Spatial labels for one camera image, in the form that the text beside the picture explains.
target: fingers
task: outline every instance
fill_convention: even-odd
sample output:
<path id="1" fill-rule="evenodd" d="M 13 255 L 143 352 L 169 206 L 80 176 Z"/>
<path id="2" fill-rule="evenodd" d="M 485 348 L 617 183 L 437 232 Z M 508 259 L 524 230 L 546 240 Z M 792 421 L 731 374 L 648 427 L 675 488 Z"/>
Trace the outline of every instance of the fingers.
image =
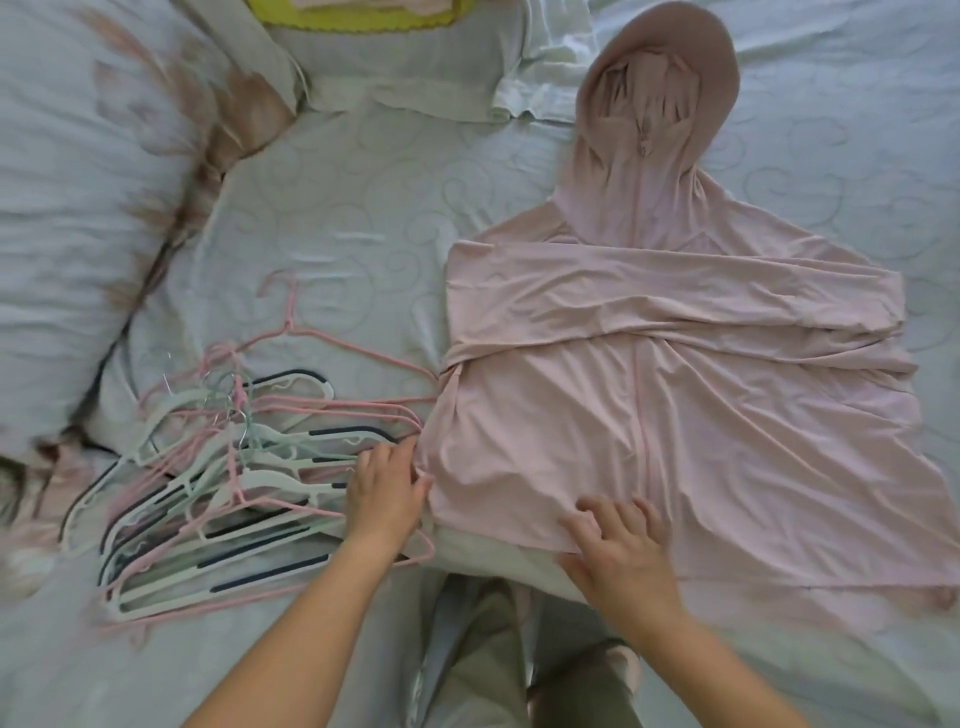
<path id="1" fill-rule="evenodd" d="M 430 489 L 433 487 L 433 475 L 421 475 L 414 483 L 414 499 L 417 504 L 423 506 L 426 497 L 430 495 Z"/>
<path id="2" fill-rule="evenodd" d="M 643 511 L 637 508 L 635 504 L 617 502 L 613 507 L 616 508 L 616 512 L 619 514 L 620 519 L 628 531 L 635 536 L 647 535 L 646 516 L 643 515 Z"/>
<path id="3" fill-rule="evenodd" d="M 605 539 L 614 539 L 627 530 L 609 498 L 583 496 L 577 499 L 577 510 L 593 514 L 597 525 L 600 526 L 600 533 Z"/>
<path id="4" fill-rule="evenodd" d="M 592 601 L 593 577 L 590 575 L 590 569 L 584 563 L 584 560 L 575 553 L 558 553 L 557 563 L 570 577 L 573 585 L 587 598 L 587 601 Z"/>
<path id="5" fill-rule="evenodd" d="M 400 471 L 410 472 L 410 466 L 414 461 L 414 448 L 417 446 L 416 437 L 407 437 L 400 441 L 400 444 L 394 447 L 390 453 L 390 465 L 396 466 Z"/>
<path id="6" fill-rule="evenodd" d="M 660 511 L 658 511 L 657 507 L 649 500 L 644 500 L 640 497 L 634 498 L 634 505 L 640 509 L 640 512 L 647 521 L 647 536 L 658 546 L 666 548 L 667 542 L 670 540 L 670 535 L 667 532 L 666 525 L 663 523 L 663 519 L 660 517 Z"/>
<path id="7" fill-rule="evenodd" d="M 393 448 L 394 446 L 388 443 L 380 443 L 373 448 L 371 462 L 376 473 L 383 473 L 387 469 L 387 464 L 390 462 L 390 453 Z"/>
<path id="8" fill-rule="evenodd" d="M 569 532 L 570 538 L 573 539 L 584 556 L 590 558 L 592 554 L 596 553 L 596 549 L 600 546 L 600 536 L 597 535 L 587 519 L 576 515 L 566 516 L 560 519 L 560 525 Z"/>
<path id="9" fill-rule="evenodd" d="M 370 458 L 371 451 L 368 449 L 365 449 L 357 455 L 356 462 L 353 463 L 353 476 L 350 478 L 350 483 L 348 484 L 351 490 L 363 487 L 371 481 L 372 470 L 370 467 Z"/>

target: clothes hanger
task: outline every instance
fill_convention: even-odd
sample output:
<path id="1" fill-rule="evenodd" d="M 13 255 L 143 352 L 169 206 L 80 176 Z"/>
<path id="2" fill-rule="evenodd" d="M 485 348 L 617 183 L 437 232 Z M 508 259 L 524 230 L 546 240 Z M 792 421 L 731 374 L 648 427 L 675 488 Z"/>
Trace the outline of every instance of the clothes hanger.
<path id="1" fill-rule="evenodd" d="M 164 376 L 164 382 L 170 389 L 169 380 Z M 298 383 L 306 383 L 310 389 L 318 390 L 317 399 L 333 400 L 335 392 L 333 386 L 324 376 L 307 369 L 291 369 L 279 372 L 273 375 L 262 376 L 253 379 L 250 382 L 244 382 L 244 387 L 252 393 L 258 390 L 281 389 L 288 390 L 294 388 Z M 184 431 L 178 440 L 168 443 L 165 447 L 156 446 L 156 434 L 160 426 L 170 418 L 175 412 L 189 409 L 189 405 L 209 404 L 211 397 L 226 397 L 227 394 L 219 390 L 211 390 L 207 387 L 193 387 L 180 392 L 170 392 L 163 402 L 151 410 L 150 415 L 144 422 L 135 444 L 120 457 L 120 459 L 107 468 L 99 478 L 80 494 L 80 496 L 70 505 L 63 521 L 60 523 L 59 541 L 64 543 L 65 536 L 72 530 L 77 515 L 85 508 L 89 507 L 93 499 L 106 488 L 111 480 L 123 470 L 126 464 L 135 464 L 142 468 L 148 468 L 158 461 L 162 461 L 169 456 L 171 452 L 181 447 L 184 441 L 192 435 Z"/>
<path id="2" fill-rule="evenodd" d="M 323 462 L 316 458 L 285 460 L 269 452 L 255 451 L 246 454 L 244 460 L 247 467 L 270 465 L 296 473 L 308 468 L 329 467 L 341 470 L 352 465 L 355 458 L 344 456 L 335 460 L 328 458 Z M 222 482 L 224 475 L 228 472 L 227 468 L 226 457 L 215 461 L 194 482 L 173 491 L 166 491 L 160 498 L 152 499 L 149 505 L 137 504 L 134 511 L 114 521 L 105 533 L 102 544 L 104 557 L 101 561 L 99 583 L 103 584 L 107 574 L 113 573 L 113 566 L 124 552 L 136 549 L 138 544 L 149 541 L 153 534 L 168 528 L 172 522 L 194 520 L 196 517 L 191 513 L 193 505 L 207 496 L 210 496 L 209 501 L 200 515 L 216 514 L 234 502 L 238 496 L 243 497 L 246 491 L 251 490 L 273 492 L 277 498 L 281 498 L 281 494 L 335 495 L 338 490 L 341 490 L 340 484 L 336 484 L 337 487 L 329 484 L 305 484 L 290 474 L 269 470 L 244 470 L 237 476 L 236 483 L 228 488 Z M 260 527 L 267 528 L 270 525 L 263 523 Z"/>
<path id="3" fill-rule="evenodd" d="M 178 569 L 173 573 L 162 576 L 154 581 L 141 583 L 137 586 L 112 589 L 110 590 L 110 597 L 108 598 L 108 601 L 112 602 L 118 610 L 123 611 L 123 606 L 125 604 L 142 599 L 145 596 L 154 595 L 179 584 L 207 576 L 216 570 L 231 566 L 244 559 L 267 554 L 272 550 L 281 548 L 282 546 L 288 546 L 294 542 L 310 538 L 311 536 L 325 535 L 324 529 L 329 528 L 329 522 L 334 520 L 335 519 L 328 518 L 319 519 L 310 523 L 291 523 L 284 528 L 278 529 L 277 532 L 260 535 L 256 538 L 249 539 L 245 543 L 241 543 L 239 546 L 221 549 L 219 553 L 212 555 L 206 554 L 194 565 L 183 569 Z M 201 595 L 207 595 L 208 593 L 209 589 L 204 589 L 200 592 Z M 181 598 L 183 597 L 178 597 L 175 602 L 179 602 Z M 160 611 L 168 611 L 170 609 L 177 609 L 178 606 L 178 603 L 171 605 L 164 601 L 160 601 L 152 604 L 151 608 L 159 608 Z"/>
<path id="4" fill-rule="evenodd" d="M 167 516 L 174 515 L 174 506 L 189 505 L 189 503 L 180 500 L 170 501 L 169 498 L 177 495 L 188 496 L 198 489 L 202 491 L 206 484 L 205 480 L 201 480 L 202 477 L 215 477 L 222 474 L 222 470 L 217 470 L 213 466 L 213 461 L 219 457 L 221 465 L 225 462 L 228 442 L 236 437 L 237 429 L 238 425 L 225 428 L 223 432 L 204 444 L 189 468 L 180 475 L 171 478 L 159 488 L 134 501 L 129 507 L 112 518 L 104 530 L 100 542 L 100 553 L 110 553 L 115 550 L 117 540 L 124 529 L 134 528 L 137 523 L 149 519 L 149 514 L 155 512 L 157 507 L 164 502 L 169 506 L 165 511 Z M 293 447 L 316 453 L 309 463 L 306 461 L 301 463 L 303 468 L 309 467 L 311 469 L 318 469 L 327 464 L 346 465 L 348 462 L 352 462 L 354 456 L 341 454 L 344 451 L 355 453 L 359 449 L 370 447 L 371 444 L 396 443 L 396 439 L 383 430 L 362 425 L 321 428 L 293 433 L 278 432 L 272 427 L 260 423 L 252 423 L 249 427 L 244 427 L 244 432 L 249 433 L 251 431 L 260 438 L 267 448 Z M 264 464 L 283 465 L 277 460 L 266 460 Z M 153 522 L 153 527 L 157 527 L 168 520 L 163 519 L 162 522 Z"/>
<path id="5" fill-rule="evenodd" d="M 266 288 L 266 285 L 273 280 L 276 275 L 270 275 L 267 278 L 267 281 L 258 295 L 262 295 L 263 291 Z M 210 370 L 211 365 L 214 364 L 216 360 L 224 360 L 224 358 L 230 358 L 234 363 L 234 371 L 240 370 L 239 359 L 237 354 L 239 352 L 245 351 L 250 346 L 254 345 L 258 341 L 263 341 L 267 338 L 272 338 L 274 336 L 280 335 L 292 335 L 292 336 L 313 336 L 315 338 L 324 340 L 328 343 L 341 346 L 345 349 L 360 352 L 364 355 L 372 356 L 381 361 L 389 362 L 396 364 L 397 366 L 404 367 L 411 371 L 416 371 L 418 373 L 424 374 L 429 377 L 432 382 L 436 382 L 437 378 L 433 373 L 418 367 L 416 365 L 408 364 L 396 359 L 392 359 L 389 356 L 382 354 L 377 354 L 376 352 L 368 352 L 361 347 L 350 344 L 349 342 L 342 342 L 335 337 L 332 337 L 328 334 L 324 334 L 321 331 L 316 331 L 315 329 L 299 327 L 293 322 L 294 316 L 294 305 L 296 300 L 296 290 L 297 283 L 296 280 L 288 276 L 289 282 L 289 292 L 287 297 L 287 308 L 286 314 L 284 317 L 284 322 L 281 328 L 276 331 L 267 332 L 260 336 L 255 337 L 254 339 L 237 345 L 236 348 L 232 348 L 226 345 L 217 345 L 209 348 L 205 353 L 203 360 L 201 361 L 196 372 L 185 373 L 183 376 L 205 376 L 206 373 Z M 305 414 L 307 417 L 312 417 L 315 415 L 336 415 L 336 416 L 350 416 L 355 418 L 365 418 L 365 419 L 378 419 L 383 422 L 391 422 L 395 424 L 406 423 L 408 424 L 414 432 L 420 431 L 422 422 L 420 418 L 411 410 L 409 410 L 405 405 L 413 403 L 414 401 L 427 401 L 432 400 L 433 398 L 403 398 L 400 400 L 381 400 L 381 401 L 321 401 L 317 402 L 316 400 L 304 400 L 304 398 L 291 397 L 288 395 L 276 395 L 272 393 L 272 390 L 263 390 L 261 393 L 258 393 L 258 396 L 254 397 L 252 394 L 252 387 L 243 387 L 243 391 L 246 393 L 246 397 L 238 398 L 236 392 L 234 391 L 233 405 L 234 407 L 239 407 L 241 401 L 246 403 L 246 400 L 251 400 L 251 406 L 246 410 L 247 412 L 247 421 L 249 421 L 249 416 L 251 414 L 270 414 L 273 412 L 286 412 L 286 413 L 297 413 Z M 148 399 L 150 392 L 144 396 L 144 399 Z M 279 427 L 278 429 L 285 429 L 286 426 Z M 237 453 L 230 453 L 234 449 L 234 442 L 228 443 L 228 455 L 231 457 L 236 457 Z M 243 453 L 240 457 L 246 456 L 248 453 Z M 342 455 L 349 454 L 342 451 L 335 451 L 329 453 L 333 455 L 332 457 L 322 458 L 315 450 L 302 451 L 301 455 L 310 455 L 312 454 L 315 458 L 314 462 L 321 460 L 321 463 L 328 465 L 329 467 L 340 466 L 340 461 L 343 459 Z M 126 586 L 126 582 L 132 576 L 137 575 L 138 581 L 143 581 L 147 578 L 144 573 L 145 570 L 148 570 L 151 566 L 155 565 L 158 560 L 162 559 L 165 552 L 170 552 L 177 554 L 177 551 L 174 549 L 182 547 L 181 555 L 184 555 L 188 559 L 195 558 L 191 553 L 197 550 L 196 543 L 190 543 L 189 540 L 193 539 L 194 542 L 199 542 L 202 540 L 202 537 L 209 537 L 213 535 L 214 538 L 219 538 L 223 536 L 225 541 L 217 541 L 213 544 L 215 548 L 229 548 L 230 541 L 229 536 L 232 533 L 237 540 L 255 540 L 258 536 L 263 535 L 266 537 L 268 534 L 275 535 L 276 531 L 268 531 L 266 528 L 261 528 L 257 530 L 257 527 L 264 522 L 270 522 L 274 525 L 275 529 L 279 529 L 279 533 L 286 533 L 284 523 L 279 522 L 277 519 L 281 518 L 282 514 L 277 511 L 262 513 L 257 512 L 255 509 L 270 507 L 275 509 L 282 509 L 284 511 L 302 511 L 306 514 L 300 521 L 295 521 L 290 519 L 288 521 L 291 523 L 291 531 L 293 528 L 299 528 L 299 523 L 304 521 L 310 522 L 311 515 L 313 516 L 329 516 L 331 518 L 340 519 L 342 521 L 342 514 L 335 512 L 325 511 L 321 508 L 315 508 L 313 506 L 307 505 L 302 506 L 302 499 L 293 500 L 282 500 L 279 497 L 256 497 L 250 499 L 245 496 L 244 489 L 239 487 L 240 484 L 240 475 L 244 475 L 247 471 L 242 471 L 239 473 L 236 469 L 235 461 L 231 461 L 228 458 L 227 462 L 227 478 L 229 481 L 230 487 L 233 487 L 239 493 L 238 502 L 233 503 L 228 509 L 225 510 L 215 510 L 211 511 L 210 509 L 205 510 L 198 518 L 188 521 L 183 527 L 179 527 L 176 534 L 171 538 L 165 538 L 164 534 L 160 531 L 152 532 L 151 536 L 153 537 L 163 537 L 159 542 L 156 538 L 153 538 L 151 541 L 143 540 L 137 542 L 137 550 L 140 548 L 148 547 L 147 552 L 142 555 L 132 556 L 130 561 L 125 561 L 124 564 L 120 565 L 121 569 L 115 579 L 110 579 L 108 596 L 112 598 L 114 593 L 117 594 L 129 594 L 130 590 Z M 263 471 L 251 471 L 253 473 L 262 473 Z M 276 478 L 270 483 L 261 483 L 255 480 L 245 480 L 246 485 L 253 485 L 253 492 L 260 490 L 267 490 L 272 492 L 275 495 L 279 496 L 282 491 L 274 490 L 277 485 Z M 282 488 L 289 487 L 288 482 L 284 482 L 280 485 Z M 172 502 L 177 510 L 180 510 L 179 499 L 181 498 L 180 492 L 175 492 L 173 495 L 169 495 L 173 489 L 161 488 L 162 490 L 167 490 L 168 493 L 166 497 L 169 500 L 161 500 L 159 505 L 165 506 L 168 502 Z M 183 515 L 187 518 L 190 517 L 190 505 L 184 504 L 184 509 L 182 511 Z M 221 528 L 220 524 L 223 522 L 229 521 L 229 516 L 236 513 L 255 513 L 255 516 L 252 516 L 251 519 L 243 519 L 240 523 L 231 523 L 226 528 Z M 433 555 L 433 546 L 420 531 L 417 532 L 419 538 L 423 539 L 428 546 L 427 553 L 422 556 L 416 556 L 411 559 L 407 559 L 403 563 L 418 563 L 421 561 L 428 560 Z M 296 534 L 290 533 L 289 538 L 295 539 Z M 246 555 L 249 555 L 248 551 L 245 548 L 239 553 L 240 556 L 244 558 Z M 131 556 L 129 553 L 125 553 L 125 559 Z M 124 602 L 123 615 L 120 614 L 121 610 L 116 610 L 114 618 L 119 621 L 130 622 L 130 621 L 140 621 L 140 623 L 154 623 L 161 619 L 168 619 L 170 617 L 176 617 L 184 614 L 199 614 L 203 612 L 213 611 L 215 609 L 222 609 L 227 606 L 232 606 L 234 604 L 246 603 L 249 601 L 257 600 L 260 598 L 267 598 L 272 595 L 284 594 L 300 588 L 300 585 L 287 586 L 274 588 L 272 591 L 265 592 L 262 594 L 250 595 L 251 587 L 255 586 L 267 586 L 273 582 L 276 582 L 280 579 L 286 579 L 291 575 L 295 575 L 301 572 L 306 572 L 310 570 L 315 570 L 316 568 L 321 568 L 323 563 L 329 558 L 326 554 L 321 554 L 318 556 L 311 557 L 309 559 L 301 559 L 292 564 L 283 565 L 274 569 L 265 570 L 259 573 L 249 574 L 237 579 L 229 579 L 228 581 L 215 585 L 208 590 L 203 590 L 200 593 L 194 595 L 189 595 L 188 597 L 178 597 L 175 600 L 161 600 L 161 603 L 157 605 L 153 603 L 151 605 L 146 605 L 146 609 L 141 609 L 140 606 L 135 604 L 136 601 L 142 601 L 144 599 L 150 600 L 151 596 L 157 595 L 157 592 L 151 592 L 150 595 L 145 595 L 139 599 L 131 602 L 126 600 Z M 132 586 L 136 587 L 136 581 L 133 582 Z"/>

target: white hanger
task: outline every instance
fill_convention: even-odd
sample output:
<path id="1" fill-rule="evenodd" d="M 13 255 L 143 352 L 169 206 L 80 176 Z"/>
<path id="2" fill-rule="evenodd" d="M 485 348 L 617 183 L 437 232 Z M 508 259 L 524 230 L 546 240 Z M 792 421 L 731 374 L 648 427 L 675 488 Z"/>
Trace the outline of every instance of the white hanger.
<path id="1" fill-rule="evenodd" d="M 325 528 L 328 528 L 328 524 L 324 522 L 324 519 L 319 519 L 310 524 L 292 527 L 287 532 L 274 534 L 262 540 L 253 540 L 236 549 L 229 549 L 217 556 L 211 556 L 193 567 L 162 577 L 154 582 L 135 587 L 127 587 L 127 585 L 124 584 L 119 589 L 109 590 L 107 606 L 115 621 L 142 619 L 164 612 L 182 609 L 187 606 L 201 604 L 212 599 L 223 598 L 224 596 L 245 591 L 254 586 L 260 586 L 271 581 L 322 568 L 329 559 L 329 554 L 321 554 L 299 560 L 293 564 L 230 579 L 223 584 L 201 589 L 190 595 L 160 600 L 141 607 L 125 608 L 125 606 L 132 601 L 154 595 L 163 589 L 177 586 L 191 579 L 199 578 L 217 569 L 238 563 L 243 559 L 267 553 L 281 546 L 288 546 L 302 539 L 322 535 L 324 534 Z"/>

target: folded clothes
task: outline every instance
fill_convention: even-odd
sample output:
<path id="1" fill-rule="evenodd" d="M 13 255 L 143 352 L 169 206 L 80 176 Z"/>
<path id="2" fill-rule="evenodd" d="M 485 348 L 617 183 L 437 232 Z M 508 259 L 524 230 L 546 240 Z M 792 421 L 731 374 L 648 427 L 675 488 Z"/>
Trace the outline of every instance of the folded clothes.
<path id="1" fill-rule="evenodd" d="M 262 23 L 329 33 L 396 33 L 450 25 L 473 0 L 250 0 Z"/>

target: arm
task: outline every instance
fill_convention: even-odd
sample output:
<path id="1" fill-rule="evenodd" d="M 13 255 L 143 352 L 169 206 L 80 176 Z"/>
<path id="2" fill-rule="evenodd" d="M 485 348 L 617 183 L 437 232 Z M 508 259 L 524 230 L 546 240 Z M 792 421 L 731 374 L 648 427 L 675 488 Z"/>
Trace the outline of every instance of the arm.
<path id="1" fill-rule="evenodd" d="M 648 503 L 585 497 L 592 514 L 563 520 L 582 555 L 560 564 L 587 601 L 653 668 L 704 728 L 809 728 L 807 722 L 706 627 L 688 615 Z"/>
<path id="2" fill-rule="evenodd" d="M 430 489 L 411 486 L 415 439 L 357 458 L 347 537 L 324 571 L 214 689 L 183 728 L 323 728 L 373 593 L 417 527 Z"/>

